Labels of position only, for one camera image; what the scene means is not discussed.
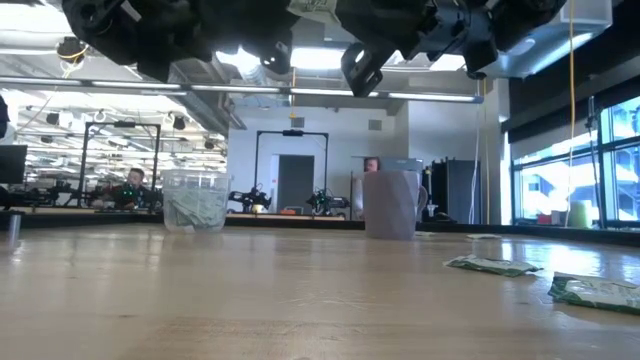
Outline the black round ceiling device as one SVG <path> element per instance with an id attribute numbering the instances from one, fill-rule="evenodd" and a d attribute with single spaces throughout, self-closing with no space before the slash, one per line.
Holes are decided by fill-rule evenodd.
<path id="1" fill-rule="evenodd" d="M 64 37 L 56 46 L 58 58 L 69 64 L 81 64 L 89 46 L 76 37 Z"/>

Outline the clear plastic cup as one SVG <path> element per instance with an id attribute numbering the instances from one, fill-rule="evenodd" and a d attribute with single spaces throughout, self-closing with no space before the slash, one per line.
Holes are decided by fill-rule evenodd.
<path id="1" fill-rule="evenodd" d="M 173 169 L 164 171 L 162 174 L 162 180 L 163 209 L 164 206 L 171 201 L 172 193 L 182 188 L 207 189 L 209 191 L 217 192 L 220 197 L 225 198 L 226 205 L 228 205 L 231 179 L 226 173 Z M 197 229 L 190 232 L 180 231 L 177 233 L 196 233 L 204 231 L 218 232 L 224 227 L 224 224 L 221 227 Z"/>

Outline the purple mug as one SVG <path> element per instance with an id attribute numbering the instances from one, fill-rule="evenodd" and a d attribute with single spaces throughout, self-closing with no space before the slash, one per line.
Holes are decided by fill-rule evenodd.
<path id="1" fill-rule="evenodd" d="M 366 236 L 412 240 L 428 193 L 413 171 L 369 172 L 363 178 L 363 216 Z"/>

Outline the window with black frame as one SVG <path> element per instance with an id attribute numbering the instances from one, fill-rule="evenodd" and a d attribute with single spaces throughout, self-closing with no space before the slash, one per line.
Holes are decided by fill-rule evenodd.
<path id="1" fill-rule="evenodd" d="M 640 223 L 640 96 L 510 146 L 514 218 L 565 225 L 590 200 L 594 227 Z"/>

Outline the long ceiling light bar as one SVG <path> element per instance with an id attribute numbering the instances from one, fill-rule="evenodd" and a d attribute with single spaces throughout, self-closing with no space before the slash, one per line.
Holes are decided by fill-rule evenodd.
<path id="1" fill-rule="evenodd" d="M 179 84 L 179 83 L 153 83 L 153 82 L 126 82 L 89 79 L 62 79 L 62 78 L 38 78 L 38 77 L 14 77 L 0 76 L 0 84 L 6 85 L 33 85 L 33 86 L 58 86 L 58 87 L 85 87 L 99 89 L 126 89 L 159 92 L 163 95 L 186 92 L 212 92 L 212 93 L 238 93 L 238 94 L 266 94 L 266 95 L 292 95 L 292 96 L 329 96 L 351 97 L 350 90 L 321 89 L 302 87 L 275 87 L 275 86 L 245 86 L 245 85 L 219 85 L 219 84 Z M 479 95 L 444 94 L 444 93 L 408 93 L 396 91 L 373 91 L 365 96 L 365 99 L 376 100 L 407 100 L 423 102 L 446 103 L 471 103 L 481 104 L 484 97 Z"/>

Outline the person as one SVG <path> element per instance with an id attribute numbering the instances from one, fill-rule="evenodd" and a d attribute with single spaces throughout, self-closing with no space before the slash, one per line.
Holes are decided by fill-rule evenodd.
<path id="1" fill-rule="evenodd" d="M 377 172 L 380 169 L 378 157 L 367 157 L 363 160 L 363 172 L 356 174 L 353 179 L 353 206 L 357 220 L 364 219 L 364 177 L 369 172 Z"/>
<path id="2" fill-rule="evenodd" d="M 94 209 L 118 210 L 153 209 L 158 195 L 143 184 L 145 173 L 140 168 L 131 168 L 124 183 L 107 190 L 92 203 Z"/>

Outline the black gantry frame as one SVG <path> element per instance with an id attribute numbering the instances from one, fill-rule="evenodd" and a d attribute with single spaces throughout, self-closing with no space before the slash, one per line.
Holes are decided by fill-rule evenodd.
<path id="1" fill-rule="evenodd" d="M 255 137 L 254 185 L 263 185 L 264 191 L 272 198 L 270 212 L 277 209 L 278 170 L 281 155 L 313 156 L 314 190 L 328 187 L 328 145 L 329 134 L 300 129 L 258 130 Z"/>
<path id="2" fill-rule="evenodd" d="M 155 128 L 156 134 L 151 135 L 151 139 L 155 141 L 153 146 L 154 157 L 153 157 L 153 168 L 152 168 L 152 177 L 151 177 L 151 190 L 156 190 L 156 180 L 157 180 L 157 170 L 158 170 L 158 162 L 159 162 L 159 150 L 160 150 L 160 142 L 161 142 L 161 126 L 159 124 L 145 124 L 145 123 L 136 123 L 135 121 L 110 121 L 110 122 L 97 122 L 90 121 L 85 123 L 85 130 L 83 134 L 83 146 L 81 153 L 81 166 L 80 166 L 80 177 L 79 177 L 79 186 L 78 191 L 82 192 L 85 186 L 85 175 L 86 175 L 86 163 L 87 163 L 87 155 L 88 155 L 88 144 L 90 137 L 90 130 L 93 126 L 98 126 L 100 129 L 102 127 L 114 127 L 114 128 L 136 128 L 143 127 L 145 130 L 149 128 Z"/>

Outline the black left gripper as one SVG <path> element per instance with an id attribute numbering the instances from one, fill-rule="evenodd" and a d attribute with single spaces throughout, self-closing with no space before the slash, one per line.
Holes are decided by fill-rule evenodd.
<path id="1" fill-rule="evenodd" d="M 290 70 L 292 27 L 300 20 L 292 0 L 135 0 L 137 70 L 166 82 L 170 65 L 212 60 L 239 50 L 276 74 Z"/>

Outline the grey metal post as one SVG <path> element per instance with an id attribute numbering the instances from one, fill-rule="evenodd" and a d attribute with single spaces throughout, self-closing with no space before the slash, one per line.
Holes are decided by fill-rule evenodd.
<path id="1" fill-rule="evenodd" d="M 22 216 L 22 212 L 12 212 L 10 214 L 8 227 L 8 244 L 11 248 L 14 248 L 19 242 Z"/>

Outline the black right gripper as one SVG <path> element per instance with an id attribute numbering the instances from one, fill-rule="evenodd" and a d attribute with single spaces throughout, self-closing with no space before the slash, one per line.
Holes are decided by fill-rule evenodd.
<path id="1" fill-rule="evenodd" d="M 382 81 L 381 68 L 395 53 L 406 60 L 424 53 L 432 62 L 461 55 L 469 72 L 498 58 L 492 16 L 476 0 L 338 0 L 341 26 L 355 36 L 341 70 L 356 97 Z"/>

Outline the grey metal box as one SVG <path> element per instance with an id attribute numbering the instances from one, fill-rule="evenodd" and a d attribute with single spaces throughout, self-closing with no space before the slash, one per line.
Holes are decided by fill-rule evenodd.
<path id="1" fill-rule="evenodd" d="M 420 159 L 416 158 L 381 157 L 379 167 L 381 171 L 413 171 L 420 173 L 424 168 L 424 164 Z"/>

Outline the large rectangular silver duct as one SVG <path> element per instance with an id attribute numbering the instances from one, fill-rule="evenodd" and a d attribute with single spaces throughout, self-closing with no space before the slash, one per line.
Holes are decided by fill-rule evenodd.
<path id="1" fill-rule="evenodd" d="M 567 0 L 546 25 L 535 29 L 493 64 L 494 77 L 525 78 L 590 42 L 613 24 L 613 0 Z"/>

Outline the black tall cabinet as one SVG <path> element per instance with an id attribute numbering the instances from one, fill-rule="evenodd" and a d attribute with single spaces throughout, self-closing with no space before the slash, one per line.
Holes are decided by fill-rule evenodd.
<path id="1" fill-rule="evenodd" d="M 441 159 L 431 164 L 432 204 L 440 221 L 480 224 L 481 180 L 472 160 Z"/>

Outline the black computer monitor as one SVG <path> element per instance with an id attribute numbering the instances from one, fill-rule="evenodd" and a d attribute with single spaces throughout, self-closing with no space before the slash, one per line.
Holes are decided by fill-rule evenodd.
<path id="1" fill-rule="evenodd" d="M 26 145 L 0 145 L 0 184 L 22 184 L 27 156 Z"/>

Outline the yellow green cylinder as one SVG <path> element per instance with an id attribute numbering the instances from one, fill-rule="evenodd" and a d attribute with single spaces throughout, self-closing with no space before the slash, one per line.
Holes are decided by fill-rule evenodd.
<path id="1" fill-rule="evenodd" d="M 589 229 L 592 227 L 592 202 L 590 200 L 573 201 L 570 205 L 568 226 Z"/>

